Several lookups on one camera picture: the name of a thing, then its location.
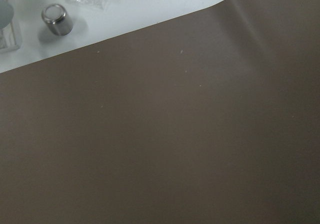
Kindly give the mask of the metal cup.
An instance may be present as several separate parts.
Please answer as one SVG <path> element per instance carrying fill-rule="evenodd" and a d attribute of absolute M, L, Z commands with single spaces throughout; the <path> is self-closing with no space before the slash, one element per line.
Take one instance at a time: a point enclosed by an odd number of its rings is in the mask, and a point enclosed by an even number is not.
<path fill-rule="evenodd" d="M 73 22 L 66 9 L 60 4 L 50 4 L 41 12 L 43 22 L 57 36 L 68 35 L 73 29 Z"/>

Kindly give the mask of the clear acrylic tray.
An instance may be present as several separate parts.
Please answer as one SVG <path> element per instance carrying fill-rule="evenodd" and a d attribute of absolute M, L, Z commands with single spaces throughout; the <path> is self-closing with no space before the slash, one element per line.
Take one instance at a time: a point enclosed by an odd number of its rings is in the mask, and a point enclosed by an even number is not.
<path fill-rule="evenodd" d="M 0 30 L 0 53 L 18 50 L 22 45 L 20 27 L 12 21 L 8 26 Z"/>

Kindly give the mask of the grey cup lying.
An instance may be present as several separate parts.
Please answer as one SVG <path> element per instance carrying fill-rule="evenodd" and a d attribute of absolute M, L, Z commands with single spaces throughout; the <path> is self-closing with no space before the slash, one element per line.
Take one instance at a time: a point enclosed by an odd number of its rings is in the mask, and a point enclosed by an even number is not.
<path fill-rule="evenodd" d="M 3 29 L 11 23 L 14 17 L 14 10 L 6 0 L 0 0 L 0 8 L 0 28 Z"/>

